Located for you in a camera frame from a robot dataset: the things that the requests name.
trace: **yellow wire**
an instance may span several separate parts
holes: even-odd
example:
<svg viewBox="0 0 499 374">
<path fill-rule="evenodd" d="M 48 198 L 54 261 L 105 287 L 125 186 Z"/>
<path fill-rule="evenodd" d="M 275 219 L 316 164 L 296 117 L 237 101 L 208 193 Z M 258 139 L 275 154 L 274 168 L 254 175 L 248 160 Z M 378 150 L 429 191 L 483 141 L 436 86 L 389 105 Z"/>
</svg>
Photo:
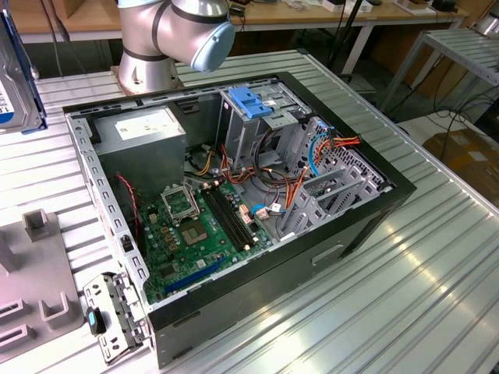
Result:
<svg viewBox="0 0 499 374">
<path fill-rule="evenodd" d="M 213 156 L 213 152 L 208 152 L 208 158 L 206 160 L 206 165 L 204 166 L 204 169 L 198 173 L 196 173 L 196 175 L 205 175 L 206 173 L 208 173 L 208 170 L 210 170 L 210 164 L 211 164 L 211 157 Z"/>
</svg>

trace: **open computer tower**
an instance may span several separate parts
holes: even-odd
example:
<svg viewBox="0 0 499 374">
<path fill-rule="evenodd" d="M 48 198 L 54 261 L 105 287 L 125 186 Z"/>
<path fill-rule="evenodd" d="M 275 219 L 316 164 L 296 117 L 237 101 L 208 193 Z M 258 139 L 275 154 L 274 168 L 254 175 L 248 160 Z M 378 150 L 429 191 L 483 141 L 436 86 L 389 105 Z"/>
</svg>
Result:
<svg viewBox="0 0 499 374">
<path fill-rule="evenodd" d="M 415 190 L 288 73 L 65 108 L 119 267 L 85 288 L 112 364 L 159 367 L 355 251 Z"/>
</svg>

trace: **blue tab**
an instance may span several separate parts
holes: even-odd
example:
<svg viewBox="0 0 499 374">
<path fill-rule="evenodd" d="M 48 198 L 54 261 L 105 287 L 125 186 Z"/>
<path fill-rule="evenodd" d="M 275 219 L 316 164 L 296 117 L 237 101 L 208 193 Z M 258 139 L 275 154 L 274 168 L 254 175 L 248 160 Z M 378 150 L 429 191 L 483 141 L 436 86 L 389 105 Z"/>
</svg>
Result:
<svg viewBox="0 0 499 374">
<path fill-rule="evenodd" d="M 93 326 L 95 324 L 95 315 L 94 312 L 88 313 L 88 323 Z"/>
<path fill-rule="evenodd" d="M 265 106 L 258 95 L 247 87 L 232 88 L 228 92 L 248 118 L 259 118 L 274 113 L 272 108 Z"/>
</svg>

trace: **chip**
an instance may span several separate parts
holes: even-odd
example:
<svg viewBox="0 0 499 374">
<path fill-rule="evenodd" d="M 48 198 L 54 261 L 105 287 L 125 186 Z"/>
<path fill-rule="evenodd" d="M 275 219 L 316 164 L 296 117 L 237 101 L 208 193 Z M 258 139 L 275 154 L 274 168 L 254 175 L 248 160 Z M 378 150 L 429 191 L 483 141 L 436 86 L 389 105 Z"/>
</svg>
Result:
<svg viewBox="0 0 499 374">
<path fill-rule="evenodd" d="M 173 268 L 172 265 L 168 265 L 168 266 L 165 266 L 165 267 L 161 268 L 159 270 L 159 272 L 161 273 L 161 275 L 163 277 L 168 277 L 168 276 L 172 275 L 175 272 L 175 269 Z"/>
<path fill-rule="evenodd" d="M 191 221 L 188 224 L 183 224 L 179 230 L 187 245 L 193 245 L 208 239 L 208 233 L 199 221 Z"/>
</svg>

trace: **hard drive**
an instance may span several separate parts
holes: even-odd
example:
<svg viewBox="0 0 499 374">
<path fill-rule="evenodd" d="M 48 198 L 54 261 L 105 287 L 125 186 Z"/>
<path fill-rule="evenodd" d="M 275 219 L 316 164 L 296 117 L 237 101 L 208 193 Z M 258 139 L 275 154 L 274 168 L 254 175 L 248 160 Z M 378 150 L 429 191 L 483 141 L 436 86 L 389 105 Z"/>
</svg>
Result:
<svg viewBox="0 0 499 374">
<path fill-rule="evenodd" d="M 29 59 L 3 0 L 0 11 L 0 133 L 46 129 Z"/>
</svg>

